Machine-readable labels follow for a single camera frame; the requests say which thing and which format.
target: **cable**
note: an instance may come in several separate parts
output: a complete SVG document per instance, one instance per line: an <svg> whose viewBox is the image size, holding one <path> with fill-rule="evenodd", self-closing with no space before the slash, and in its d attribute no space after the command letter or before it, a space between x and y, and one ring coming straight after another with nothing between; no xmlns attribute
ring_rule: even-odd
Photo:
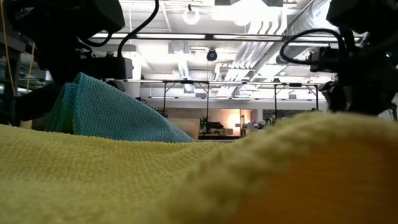
<svg viewBox="0 0 398 224"><path fill-rule="evenodd" d="M85 43L85 44L87 44L87 45L89 45L89 46L92 46L92 47L102 47L102 46L104 46L105 44L107 44L107 43L111 40L112 35L113 35L113 34L108 33L108 36L105 38L105 40L104 40L103 42L100 42L100 43L92 42L92 41L90 41L90 40L88 40L88 39L81 39L81 38L80 38L80 40L81 40L83 43Z"/></svg>
<svg viewBox="0 0 398 224"><path fill-rule="evenodd" d="M125 38L123 38L123 40L121 41L121 43L119 44L119 48L118 48L118 57L122 57L122 49L124 44L126 44L126 42L133 37L134 35L136 35L138 32L140 32L142 30L142 28L144 28L145 26L147 26L156 16L157 12L159 11L159 0L155 0L155 9L152 12L152 14L149 16L149 18L144 21L141 25L139 25L137 28L135 28L132 32L130 32L127 36L125 36Z"/></svg>
<svg viewBox="0 0 398 224"><path fill-rule="evenodd" d="M32 46L32 60L30 61L29 73L27 74L26 93L29 91L30 74L32 74L32 67L33 67L34 59L35 59L35 43L33 43L33 46Z"/></svg>
<svg viewBox="0 0 398 224"><path fill-rule="evenodd" d="M301 64L301 65L319 65L320 63L322 63L322 64L324 64L324 63L339 63L341 61L340 58L336 59L336 60L322 60L322 61L308 62L308 61L305 61L305 60L296 60L294 58L290 58L290 57L286 56L285 49L292 41L294 41L295 39L297 39L299 37L302 37L304 35L312 34L312 33L316 33L316 32L326 32L326 33L329 33L331 35L334 35L336 37L336 39L337 39L337 42L338 42L338 50L339 50L339 52L341 52L342 55L347 53L347 49L346 49L346 46L345 46L344 39L336 31L331 30L331 29L310 29L310 30L306 30L304 32L298 33L296 35L293 35L293 36L290 37L289 40L284 42L284 44L280 48L280 53L279 53L280 56L287 62Z"/></svg>
<svg viewBox="0 0 398 224"><path fill-rule="evenodd" d="M9 58L9 54L8 54L6 23L4 22L4 10L3 10L3 5L2 5L2 0L0 0L0 6L1 6L2 30L3 30L3 34L4 34L4 45L6 46L6 60L7 60L7 66L8 66L8 74L10 76L10 83L11 83L12 93L14 94L14 96L16 96L17 94L15 92L14 79L13 79L12 73L11 73L10 58Z"/></svg>

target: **wall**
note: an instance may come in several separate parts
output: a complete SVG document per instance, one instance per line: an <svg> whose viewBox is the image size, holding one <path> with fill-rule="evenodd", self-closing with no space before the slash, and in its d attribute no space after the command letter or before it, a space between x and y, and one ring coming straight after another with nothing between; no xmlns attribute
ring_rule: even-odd
<svg viewBox="0 0 398 224"><path fill-rule="evenodd" d="M129 58L132 61L132 79L140 80L141 63L137 57L137 54L135 52L123 52L123 57ZM124 88L127 95L134 98L140 97L140 83L129 83L128 85L124 85Z"/></svg>
<svg viewBox="0 0 398 224"><path fill-rule="evenodd" d="M244 116L244 123L247 124L248 122L255 120L256 118L251 117L252 110L241 110L241 116Z"/></svg>
<svg viewBox="0 0 398 224"><path fill-rule="evenodd" d="M248 121L250 117L250 110L242 110L245 114L245 121ZM202 115L206 116L206 109L200 108L167 108L167 114L169 118L201 118ZM235 127L235 124L240 123L241 112L238 109L221 109L221 110L209 110L210 121L219 121L224 128L231 128L234 131L234 136L240 135L240 128Z"/></svg>
<svg viewBox="0 0 398 224"><path fill-rule="evenodd" d="M257 110L251 110L250 118L251 118L251 121L259 122L258 117L257 117Z"/></svg>

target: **folded towel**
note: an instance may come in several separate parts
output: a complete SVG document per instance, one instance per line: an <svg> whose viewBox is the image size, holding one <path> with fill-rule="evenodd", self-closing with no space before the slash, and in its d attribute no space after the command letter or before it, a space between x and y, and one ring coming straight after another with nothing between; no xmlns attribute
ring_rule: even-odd
<svg viewBox="0 0 398 224"><path fill-rule="evenodd" d="M193 141L149 106L82 73L63 87L46 131L127 141Z"/></svg>
<svg viewBox="0 0 398 224"><path fill-rule="evenodd" d="M0 126L0 223L398 223L398 125L306 114L233 143Z"/></svg>

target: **metal frame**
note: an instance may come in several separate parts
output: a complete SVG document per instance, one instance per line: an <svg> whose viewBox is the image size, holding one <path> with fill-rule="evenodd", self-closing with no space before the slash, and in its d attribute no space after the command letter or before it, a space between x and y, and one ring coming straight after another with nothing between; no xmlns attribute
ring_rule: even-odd
<svg viewBox="0 0 398 224"><path fill-rule="evenodd" d="M164 116L166 116L166 93L176 84L176 83L181 83L181 84L193 84L193 81L190 80L180 80L180 81L167 81L164 80L164 95L163 95L163 114ZM210 92L210 84L209 81L205 81L207 83L207 91L205 90L205 88L200 85L201 83L203 83L202 81L198 81L199 85L204 89L204 91L207 93L207 109L206 109L206 117L209 117L209 92ZM167 84L168 83L173 83L172 86L170 86L169 88L167 88Z"/></svg>
<svg viewBox="0 0 398 224"><path fill-rule="evenodd" d="M163 113L165 116L165 112L166 112L166 93L176 84L176 83L181 83L181 84L194 84L194 83L198 83L205 92L207 92L207 97L206 98L202 98L202 99L206 99L207 100L207 109L206 109L206 116L208 117L209 115L209 92L210 92L210 85L213 84L213 81L201 81L201 80L125 80L125 82L143 82L143 83L164 83L164 95L163 95ZM168 83L173 83L172 86L170 86L169 88L167 88L167 84ZM314 95L315 95L315 102L316 102L316 109L319 110L319 94L318 94L318 87L319 87L319 83L257 83L257 82L225 82L227 84L230 85L247 85L247 84L252 84L252 85L273 85L274 86L274 107L275 107L275 120L277 119L277 95L278 93L283 90L285 87L289 86L289 87L307 87ZM207 85L207 90L201 85L201 84L206 84ZM310 86L314 86L315 87L315 92L312 91L310 89Z"/></svg>
<svg viewBox="0 0 398 224"><path fill-rule="evenodd" d="M277 95L278 95L278 93L279 93L279 91L280 90L282 90L282 89L280 89L278 92L277 92L277 87L279 86L279 85L283 85L284 87L283 88L285 88L286 86L289 86L289 87L301 87L301 86L305 86L305 87L307 87L314 95L315 95L315 103L316 103L316 109L317 110L319 110L319 93L318 93L318 87L319 87L319 84L309 84L309 83L283 83L283 84L275 84L274 85L274 102L275 102L275 120L278 118L278 114L277 114L277 104L278 104L278 101L277 101ZM314 86L315 87L315 92L313 92L311 89L310 89L310 86Z"/></svg>
<svg viewBox="0 0 398 224"><path fill-rule="evenodd" d="M105 39L108 34L95 34L91 39ZM127 36L127 32L117 32L113 34L112 39L123 39ZM135 40L207 40L207 41L246 41L246 42L285 42L291 38L291 35L277 34L190 34L190 33L140 33L131 37ZM356 36L356 43L361 43L363 37ZM330 35L305 35L293 40L292 43L315 43L315 44L332 44L338 41Z"/></svg>

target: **ceiling fixture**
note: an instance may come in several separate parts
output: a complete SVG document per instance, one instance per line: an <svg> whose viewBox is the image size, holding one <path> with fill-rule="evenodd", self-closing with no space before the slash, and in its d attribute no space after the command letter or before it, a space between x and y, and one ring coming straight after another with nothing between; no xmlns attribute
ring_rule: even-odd
<svg viewBox="0 0 398 224"><path fill-rule="evenodd" d="M263 21L270 18L272 9L262 0L225 1L234 2L229 6L213 7L211 18L217 21L233 21L237 26L246 26L251 21Z"/></svg>
<svg viewBox="0 0 398 224"><path fill-rule="evenodd" d="M195 15L192 18L188 18L188 13L189 12L194 12ZM199 22L200 19L200 15L199 15L199 11L198 9L194 9L192 10L191 4L188 4L187 9L184 11L184 13L182 14L182 19L184 20L184 22L186 22L187 24L190 25L195 25Z"/></svg>
<svg viewBox="0 0 398 224"><path fill-rule="evenodd" d="M127 79L125 82L139 82L139 83L162 83L162 80L132 80Z"/></svg>
<svg viewBox="0 0 398 224"><path fill-rule="evenodd" d="M106 33L95 34L91 39L105 39L108 36ZM126 33L115 33L112 39L123 39L127 36ZM140 33L136 34L132 39L142 40L219 40L219 41L248 41L248 42L283 42L283 35L251 35L251 34L166 34L166 33ZM362 37L355 37L355 42L358 44L362 41ZM294 40L292 45L309 45L309 46L324 46L325 44L334 44L337 40L325 35L312 35L300 37L299 40Z"/></svg>
<svg viewBox="0 0 398 224"><path fill-rule="evenodd" d="M209 49L209 52L207 53L207 61L209 62L214 62L217 60L217 53L215 49Z"/></svg>
<svg viewBox="0 0 398 224"><path fill-rule="evenodd" d="M243 84L243 82L228 82L228 81L209 81L210 84Z"/></svg>

